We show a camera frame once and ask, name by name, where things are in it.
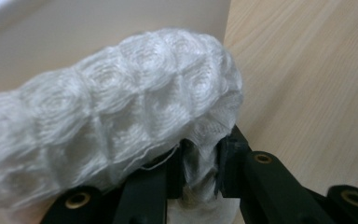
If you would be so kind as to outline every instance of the textured cloth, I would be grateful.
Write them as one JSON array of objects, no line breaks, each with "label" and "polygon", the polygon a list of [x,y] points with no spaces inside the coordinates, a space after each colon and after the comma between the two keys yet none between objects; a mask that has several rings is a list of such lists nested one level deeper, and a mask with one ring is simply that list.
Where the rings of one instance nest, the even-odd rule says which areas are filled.
[{"label": "textured cloth", "polygon": [[65,190],[119,187],[188,139],[185,199],[169,202],[169,221],[229,223],[238,201],[213,195],[214,146],[241,101],[241,74],[219,41],[180,29],[38,75],[0,93],[0,207],[36,223]]}]

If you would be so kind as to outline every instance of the table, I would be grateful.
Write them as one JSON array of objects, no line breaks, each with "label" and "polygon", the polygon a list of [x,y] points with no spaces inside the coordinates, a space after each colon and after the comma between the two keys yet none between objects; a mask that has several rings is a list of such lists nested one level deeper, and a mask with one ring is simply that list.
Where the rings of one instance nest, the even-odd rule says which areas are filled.
[{"label": "table", "polygon": [[358,1],[232,0],[225,46],[242,72],[237,124],[251,148],[323,195],[358,187]]}]

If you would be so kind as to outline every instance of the light wood grain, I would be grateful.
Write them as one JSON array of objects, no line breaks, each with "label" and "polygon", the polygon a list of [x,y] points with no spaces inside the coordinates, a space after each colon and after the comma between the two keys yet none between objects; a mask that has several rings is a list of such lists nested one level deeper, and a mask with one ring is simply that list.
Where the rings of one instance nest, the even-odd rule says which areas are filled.
[{"label": "light wood grain", "polygon": [[251,148],[322,194],[358,187],[358,1],[232,0],[225,45]]}]

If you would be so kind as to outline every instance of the white knitted fabric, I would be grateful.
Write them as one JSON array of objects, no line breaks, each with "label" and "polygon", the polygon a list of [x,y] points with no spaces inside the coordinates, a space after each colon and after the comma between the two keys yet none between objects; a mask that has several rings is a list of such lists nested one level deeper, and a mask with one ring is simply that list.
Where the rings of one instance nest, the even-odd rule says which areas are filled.
[{"label": "white knitted fabric", "polygon": [[186,195],[169,203],[169,221],[232,222],[238,201],[213,195],[214,146],[241,101],[241,74],[219,41],[180,29],[34,77],[0,93],[0,207],[37,223],[67,189],[116,188],[186,138]]}]

